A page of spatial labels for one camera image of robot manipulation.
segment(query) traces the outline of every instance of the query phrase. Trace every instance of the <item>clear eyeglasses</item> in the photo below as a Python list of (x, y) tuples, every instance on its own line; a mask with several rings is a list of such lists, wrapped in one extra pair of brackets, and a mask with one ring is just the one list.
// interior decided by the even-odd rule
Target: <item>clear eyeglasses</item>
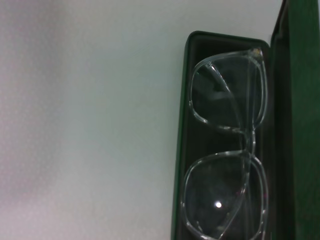
[(266, 115), (268, 90), (261, 49), (223, 53), (199, 62), (189, 85), (194, 117), (237, 137), (238, 149), (207, 155), (186, 172), (182, 219), (199, 239), (264, 239), (268, 185), (255, 156), (256, 129)]

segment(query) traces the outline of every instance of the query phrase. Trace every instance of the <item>open glasses case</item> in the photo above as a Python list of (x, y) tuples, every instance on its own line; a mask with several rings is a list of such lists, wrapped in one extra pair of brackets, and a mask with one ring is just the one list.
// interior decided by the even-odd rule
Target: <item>open glasses case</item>
[[(283, 94), (290, 84), (288, 45), (286, 1), (271, 48), (201, 31), (188, 37), (171, 240), (289, 239), (282, 232), (293, 221), (291, 171), (284, 167), (290, 161), (284, 142), (291, 139), (291, 96)], [(283, 180), (276, 182), (278, 175)]]

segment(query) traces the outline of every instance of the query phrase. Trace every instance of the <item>dark green lining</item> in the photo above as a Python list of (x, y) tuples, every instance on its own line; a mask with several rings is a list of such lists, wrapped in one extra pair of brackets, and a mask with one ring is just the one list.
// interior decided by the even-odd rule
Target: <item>dark green lining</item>
[(320, 35), (317, 0), (289, 3), (295, 238), (320, 239)]

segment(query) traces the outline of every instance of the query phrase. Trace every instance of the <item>eyeglasses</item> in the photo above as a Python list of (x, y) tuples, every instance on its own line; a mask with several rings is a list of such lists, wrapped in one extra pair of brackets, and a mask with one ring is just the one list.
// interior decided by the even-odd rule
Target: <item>eyeglasses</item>
[(193, 116), (237, 137), (238, 149), (207, 155), (187, 170), (181, 214), (199, 239), (264, 239), (268, 185), (255, 156), (256, 129), (267, 111), (268, 90), (259, 48), (223, 53), (199, 62), (189, 84)]

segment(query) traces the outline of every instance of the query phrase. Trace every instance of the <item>white surface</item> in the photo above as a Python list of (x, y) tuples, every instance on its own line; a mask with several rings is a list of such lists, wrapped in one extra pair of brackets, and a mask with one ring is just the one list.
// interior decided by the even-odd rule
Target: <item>white surface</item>
[(0, 240), (169, 240), (184, 46), (280, 0), (0, 0)]

